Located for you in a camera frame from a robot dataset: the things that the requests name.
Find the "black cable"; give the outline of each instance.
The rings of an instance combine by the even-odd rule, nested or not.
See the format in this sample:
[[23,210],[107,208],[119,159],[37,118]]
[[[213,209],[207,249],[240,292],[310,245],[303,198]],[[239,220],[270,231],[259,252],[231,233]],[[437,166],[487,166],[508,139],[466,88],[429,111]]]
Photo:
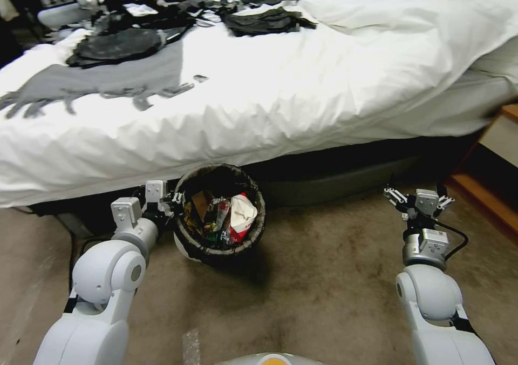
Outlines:
[[[425,217],[428,218],[428,216],[426,216],[420,209],[418,209],[417,207],[415,207],[415,209],[421,214],[421,215],[424,215]],[[464,240],[462,241],[462,243],[456,247],[454,247],[452,250],[450,250],[450,252],[448,254],[445,255],[444,257],[444,260],[445,261],[448,261],[448,259],[454,255],[456,252],[458,252],[459,250],[463,249],[464,247],[466,247],[466,245],[468,244],[469,242],[469,238],[468,236],[463,233],[462,231],[460,230],[457,230],[455,227],[452,227],[452,226],[449,226],[449,225],[445,225],[444,223],[441,223],[439,222],[437,219],[434,219],[434,218],[429,218],[434,224],[436,224],[437,226],[440,226],[440,227],[443,227],[443,228],[446,228],[448,230],[451,230],[452,232],[454,233],[457,233],[458,235],[460,235]]]
[[86,246],[88,244],[91,244],[92,242],[104,242],[104,241],[109,241],[110,238],[108,237],[96,237],[96,238],[89,238],[85,241],[85,243],[83,244],[83,246],[81,246],[81,251],[79,252],[79,257],[81,257],[83,254],[85,254],[85,251],[86,251]]
[[74,270],[74,263],[77,255],[77,237],[74,233],[70,233],[70,259],[69,259],[69,293],[72,292],[72,271]]

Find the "trash can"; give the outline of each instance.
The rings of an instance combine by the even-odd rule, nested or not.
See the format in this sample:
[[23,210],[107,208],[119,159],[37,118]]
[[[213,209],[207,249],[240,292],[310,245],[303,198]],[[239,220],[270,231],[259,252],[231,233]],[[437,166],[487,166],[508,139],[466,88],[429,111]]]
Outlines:
[[236,166],[210,164],[185,174],[176,185],[175,193],[183,193],[185,202],[189,202],[194,194],[204,190],[211,190],[215,197],[232,197],[244,192],[256,207],[257,216],[242,242],[219,249],[191,232],[183,215],[175,215],[173,231],[176,246],[184,256],[209,265],[223,265],[245,256],[257,245],[265,227],[265,203],[257,183]]

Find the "bed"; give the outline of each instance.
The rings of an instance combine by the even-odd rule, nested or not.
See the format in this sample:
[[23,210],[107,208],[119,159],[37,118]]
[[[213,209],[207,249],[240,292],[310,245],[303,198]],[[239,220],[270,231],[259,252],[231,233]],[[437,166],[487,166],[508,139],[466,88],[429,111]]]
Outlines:
[[[286,9],[319,26],[254,38],[232,37],[223,25],[187,33],[182,78],[209,80],[172,99],[155,96],[144,112],[126,98],[89,95],[75,102],[76,115],[60,102],[38,118],[0,115],[0,207],[175,179],[211,162],[464,136],[516,96],[517,83],[498,69],[468,70],[518,35],[512,4],[302,0]],[[64,64],[83,35],[39,45],[5,67],[0,95]]]

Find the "orange light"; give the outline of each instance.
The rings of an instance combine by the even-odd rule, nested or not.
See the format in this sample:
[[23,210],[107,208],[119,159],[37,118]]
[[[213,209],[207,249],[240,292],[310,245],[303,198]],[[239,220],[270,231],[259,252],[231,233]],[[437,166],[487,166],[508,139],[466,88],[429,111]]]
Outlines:
[[287,365],[288,363],[281,359],[268,359],[261,363],[261,365]]

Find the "black bag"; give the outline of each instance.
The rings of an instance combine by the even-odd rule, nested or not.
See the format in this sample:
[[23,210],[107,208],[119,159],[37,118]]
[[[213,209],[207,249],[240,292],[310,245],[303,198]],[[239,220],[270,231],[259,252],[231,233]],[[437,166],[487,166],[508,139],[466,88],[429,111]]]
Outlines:
[[66,63],[81,68],[119,64],[154,55],[165,44],[165,36],[156,30],[129,28],[115,34],[86,37]]
[[268,10],[254,15],[223,15],[222,20],[235,36],[258,36],[270,33],[298,31],[300,26],[315,29],[313,22],[302,17],[299,12],[283,8]]

